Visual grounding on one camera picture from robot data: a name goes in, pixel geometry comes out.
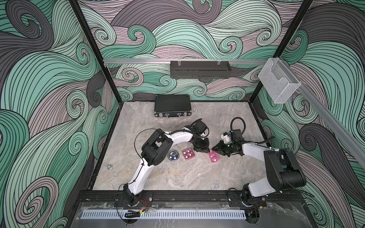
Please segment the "dark pink square pillbox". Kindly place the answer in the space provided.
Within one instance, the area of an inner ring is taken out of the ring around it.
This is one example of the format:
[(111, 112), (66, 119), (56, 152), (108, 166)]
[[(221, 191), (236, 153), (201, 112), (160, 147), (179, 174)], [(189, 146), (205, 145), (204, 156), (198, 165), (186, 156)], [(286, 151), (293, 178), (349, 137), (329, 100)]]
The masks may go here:
[(195, 157), (195, 152), (193, 148), (187, 148), (182, 151), (182, 155), (185, 160), (190, 160)]

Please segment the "round dark blue pillbox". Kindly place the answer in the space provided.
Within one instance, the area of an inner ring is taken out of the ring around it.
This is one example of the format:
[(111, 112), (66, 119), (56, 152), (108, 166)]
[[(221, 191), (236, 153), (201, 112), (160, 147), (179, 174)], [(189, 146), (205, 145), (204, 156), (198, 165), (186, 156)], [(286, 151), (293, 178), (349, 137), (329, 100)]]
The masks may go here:
[(179, 153), (177, 152), (177, 150), (171, 150), (168, 152), (167, 157), (170, 161), (174, 162), (177, 161), (180, 157)]

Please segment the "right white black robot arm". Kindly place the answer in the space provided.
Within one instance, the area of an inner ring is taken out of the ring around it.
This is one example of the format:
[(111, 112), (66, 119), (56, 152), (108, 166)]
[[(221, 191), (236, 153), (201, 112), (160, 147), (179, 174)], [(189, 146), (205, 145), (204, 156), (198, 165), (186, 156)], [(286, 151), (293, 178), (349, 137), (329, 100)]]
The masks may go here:
[(245, 140), (245, 127), (244, 119), (233, 118), (230, 131), (223, 133), (219, 143), (213, 147), (213, 151), (222, 156), (246, 155), (264, 162), (266, 176), (256, 182), (247, 183), (242, 188), (240, 198), (244, 206), (263, 207), (266, 203), (265, 196), (304, 187), (307, 184), (304, 172), (292, 150), (263, 146), (265, 141)]

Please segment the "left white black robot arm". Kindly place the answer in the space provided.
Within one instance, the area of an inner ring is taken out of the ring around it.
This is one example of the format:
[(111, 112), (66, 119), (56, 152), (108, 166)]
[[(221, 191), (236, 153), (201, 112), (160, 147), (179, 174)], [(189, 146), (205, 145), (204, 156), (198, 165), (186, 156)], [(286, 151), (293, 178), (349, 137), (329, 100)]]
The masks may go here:
[(208, 126), (201, 118), (180, 130), (166, 132), (162, 129), (155, 129), (142, 146), (142, 152), (138, 155), (139, 166), (133, 178), (122, 185), (123, 202), (129, 206), (138, 204), (150, 173), (166, 158), (172, 146), (191, 143), (196, 152), (209, 153), (209, 133)]

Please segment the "light pink square pillbox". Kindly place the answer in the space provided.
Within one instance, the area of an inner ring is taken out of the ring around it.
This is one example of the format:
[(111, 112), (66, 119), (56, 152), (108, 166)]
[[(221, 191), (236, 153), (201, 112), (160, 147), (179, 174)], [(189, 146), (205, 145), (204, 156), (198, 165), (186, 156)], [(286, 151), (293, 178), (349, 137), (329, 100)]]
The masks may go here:
[(210, 151), (209, 153), (208, 153), (208, 156), (209, 156), (209, 158), (210, 158), (210, 161), (212, 162), (212, 163), (216, 163), (216, 162), (218, 162), (219, 160), (220, 160), (220, 155), (217, 153), (217, 152), (215, 152), (215, 151)]

